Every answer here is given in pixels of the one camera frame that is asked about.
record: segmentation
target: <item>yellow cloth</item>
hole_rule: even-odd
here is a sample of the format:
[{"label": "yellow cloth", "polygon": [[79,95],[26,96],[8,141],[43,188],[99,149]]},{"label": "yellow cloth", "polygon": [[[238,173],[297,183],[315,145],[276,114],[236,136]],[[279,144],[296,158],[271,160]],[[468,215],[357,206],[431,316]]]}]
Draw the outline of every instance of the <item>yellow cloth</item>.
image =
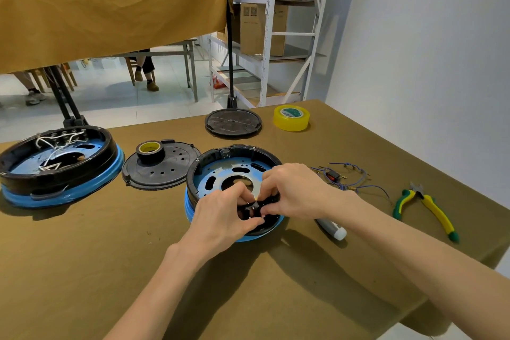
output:
[{"label": "yellow cloth", "polygon": [[221,30],[225,6],[226,0],[0,0],[0,73]]}]

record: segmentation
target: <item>white shelving rack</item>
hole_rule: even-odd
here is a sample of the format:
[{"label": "white shelving rack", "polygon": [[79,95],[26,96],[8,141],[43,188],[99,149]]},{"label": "white shelving rack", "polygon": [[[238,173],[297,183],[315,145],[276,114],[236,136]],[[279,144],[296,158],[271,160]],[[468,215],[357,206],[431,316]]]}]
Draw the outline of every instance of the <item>white shelving rack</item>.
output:
[{"label": "white shelving rack", "polygon": [[[237,99],[243,102],[248,108],[257,106],[277,105],[288,102],[303,101],[307,99],[311,70],[314,65],[317,42],[320,34],[322,17],[326,0],[233,0],[234,3],[257,3],[265,4],[266,26],[264,33],[264,52],[262,55],[241,54],[240,45],[233,42],[233,55],[236,55],[236,65],[233,67],[233,91]],[[273,32],[273,13],[275,4],[284,4],[301,7],[315,8],[316,14],[311,32]],[[283,56],[270,56],[271,40],[273,35],[285,36],[311,36],[312,43],[309,50],[304,50],[295,46],[286,44]],[[228,66],[224,66],[226,57],[221,66],[212,65],[211,43],[215,42],[220,46],[227,48],[227,44],[218,39],[215,34],[209,34],[207,46],[209,51],[209,70],[211,85],[211,100],[214,102],[213,76],[216,76],[226,86],[231,81],[228,77]],[[255,75],[239,66],[239,59],[243,59],[254,65],[255,70],[260,70],[259,75]],[[303,66],[297,73],[294,81],[287,92],[278,92],[268,84],[269,64],[273,62],[295,62],[302,61]],[[301,92],[294,92],[299,80],[304,77],[304,84]]]}]

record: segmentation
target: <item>blue rim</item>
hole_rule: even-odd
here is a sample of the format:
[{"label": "blue rim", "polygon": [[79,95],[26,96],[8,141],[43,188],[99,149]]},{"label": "blue rim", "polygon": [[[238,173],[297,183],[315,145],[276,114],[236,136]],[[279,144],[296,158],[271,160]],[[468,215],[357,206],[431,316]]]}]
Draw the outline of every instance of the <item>blue rim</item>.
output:
[{"label": "blue rim", "polygon": [[117,157],[112,165],[104,172],[96,176],[94,179],[89,180],[86,183],[77,185],[72,189],[64,191],[61,195],[58,195],[51,199],[34,200],[30,195],[17,195],[10,192],[2,184],[2,193],[5,199],[15,206],[23,208],[46,208],[60,206],[67,204],[86,197],[97,191],[105,184],[111,182],[119,174],[124,163],[124,152],[117,145]]},{"label": "blue rim", "polygon": [[[195,214],[195,211],[193,210],[193,207],[191,206],[190,198],[188,197],[188,190],[186,189],[184,191],[184,211],[186,213],[186,218],[188,218],[188,221],[191,223],[193,220],[193,215]],[[266,234],[273,231],[277,226],[284,220],[284,216],[280,215],[278,218],[277,223],[273,226],[273,228],[269,231],[266,231],[264,234],[261,235],[245,235],[244,237],[236,240],[236,242],[248,242],[249,240],[256,240],[260,238],[261,236],[265,236]]]}]

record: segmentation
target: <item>yellow and green handle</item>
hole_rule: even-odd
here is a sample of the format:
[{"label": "yellow and green handle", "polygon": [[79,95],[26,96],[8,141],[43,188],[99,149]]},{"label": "yellow and green handle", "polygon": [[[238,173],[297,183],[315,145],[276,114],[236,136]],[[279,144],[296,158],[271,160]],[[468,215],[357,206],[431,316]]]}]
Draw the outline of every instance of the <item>yellow and green handle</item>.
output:
[{"label": "yellow and green handle", "polygon": [[[402,220],[402,206],[405,205],[405,203],[411,201],[416,195],[416,192],[412,189],[405,189],[402,191],[402,196],[400,199],[397,200],[397,203],[395,204],[395,208],[393,209],[393,217],[395,219],[398,219],[399,221]],[[446,216],[446,214],[443,212],[441,208],[438,207],[432,196],[430,195],[423,195],[423,199],[421,200],[422,203],[427,207],[432,213],[436,216],[436,218],[441,222],[441,225],[443,226],[444,231],[448,235],[448,238],[452,242],[459,242],[458,234],[455,231],[455,228],[453,227],[452,223]]]}]

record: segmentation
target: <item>black circular housing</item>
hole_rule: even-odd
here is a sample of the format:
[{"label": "black circular housing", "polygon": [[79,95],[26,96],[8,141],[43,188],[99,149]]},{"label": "black circular housing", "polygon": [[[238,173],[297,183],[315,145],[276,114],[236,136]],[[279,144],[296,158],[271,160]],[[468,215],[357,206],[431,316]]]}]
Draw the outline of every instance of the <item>black circular housing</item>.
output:
[{"label": "black circular housing", "polygon": [[206,129],[219,137],[249,137],[260,132],[262,119],[258,114],[247,109],[220,109],[206,117]]},{"label": "black circular housing", "polygon": [[[196,188],[193,181],[194,176],[201,175],[202,170],[210,163],[221,159],[230,159],[233,157],[246,158],[251,162],[263,162],[271,168],[282,164],[282,162],[278,160],[278,158],[272,153],[269,153],[262,148],[243,144],[235,144],[231,145],[230,147],[211,149],[201,154],[189,167],[188,175],[186,177],[188,197],[193,209],[195,209],[196,204],[199,201],[198,189]],[[267,233],[275,227],[279,217],[280,215],[266,215],[264,218],[264,223],[260,226],[257,226],[246,235],[254,236]]]},{"label": "black circular housing", "polygon": [[[71,153],[65,155],[69,161],[61,161],[60,167],[47,171],[38,171],[32,174],[12,173],[17,166],[34,155],[49,149],[44,143],[38,147],[36,141],[40,137],[52,137],[72,132],[84,132],[80,139],[99,140],[101,146],[92,155],[80,161],[79,156]],[[64,142],[65,137],[58,139],[59,143]],[[80,143],[79,148],[94,148],[87,142]],[[56,130],[49,130],[26,138],[25,140],[11,146],[0,154],[0,182],[16,195],[45,195],[53,194],[63,189],[69,190],[91,179],[109,168],[118,155],[118,147],[109,131],[103,128],[84,125],[79,127],[68,127]]]},{"label": "black circular housing", "polygon": [[199,155],[193,144],[173,139],[144,142],[124,163],[122,178],[136,189],[169,189],[186,181],[188,168]]}]

